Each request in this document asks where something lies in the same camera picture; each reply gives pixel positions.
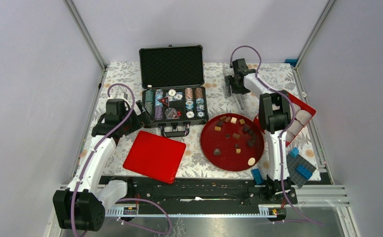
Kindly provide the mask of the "silver metal tongs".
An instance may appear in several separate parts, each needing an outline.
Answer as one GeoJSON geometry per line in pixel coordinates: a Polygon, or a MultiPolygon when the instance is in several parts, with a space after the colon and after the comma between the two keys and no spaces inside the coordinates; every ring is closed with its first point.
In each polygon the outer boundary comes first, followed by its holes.
{"type": "Polygon", "coordinates": [[[241,110],[244,110],[242,94],[235,94],[235,99],[241,110]]]}

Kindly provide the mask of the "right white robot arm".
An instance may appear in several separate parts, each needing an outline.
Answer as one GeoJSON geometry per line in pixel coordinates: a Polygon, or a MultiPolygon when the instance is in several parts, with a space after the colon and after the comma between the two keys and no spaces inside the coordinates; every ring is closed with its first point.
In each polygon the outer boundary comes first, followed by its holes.
{"type": "Polygon", "coordinates": [[[271,203],[282,200],[290,204],[292,181],[286,161],[287,129],[292,125],[294,106],[286,90],[277,90],[258,77],[257,69],[249,69],[245,59],[230,62],[231,73],[226,73],[227,94],[240,97],[253,92],[259,98],[258,118],[268,143],[269,168],[266,174],[265,196],[271,203]]]}

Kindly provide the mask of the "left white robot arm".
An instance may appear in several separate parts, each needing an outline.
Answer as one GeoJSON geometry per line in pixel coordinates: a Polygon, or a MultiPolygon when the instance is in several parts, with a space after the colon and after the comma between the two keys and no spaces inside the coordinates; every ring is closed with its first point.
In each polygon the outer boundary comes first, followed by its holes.
{"type": "Polygon", "coordinates": [[[151,115],[140,100],[109,99],[105,113],[92,128],[88,155],[72,181],[57,190],[53,205],[59,227],[74,231],[100,230],[106,211],[120,199],[129,203],[135,190],[124,181],[112,181],[102,190],[98,185],[109,157],[123,136],[151,123],[151,115]]]}

